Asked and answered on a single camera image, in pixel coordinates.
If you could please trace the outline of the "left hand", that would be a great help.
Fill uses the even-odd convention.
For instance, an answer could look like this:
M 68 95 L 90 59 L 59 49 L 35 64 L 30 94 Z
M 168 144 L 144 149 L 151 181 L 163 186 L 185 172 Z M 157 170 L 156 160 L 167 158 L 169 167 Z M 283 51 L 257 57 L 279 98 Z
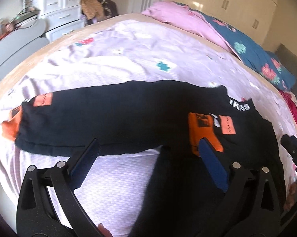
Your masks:
M 97 226 L 97 228 L 99 229 L 99 231 L 105 236 L 105 237 L 113 237 L 112 234 L 110 233 L 110 231 L 108 229 L 106 229 L 103 224 L 99 224 Z

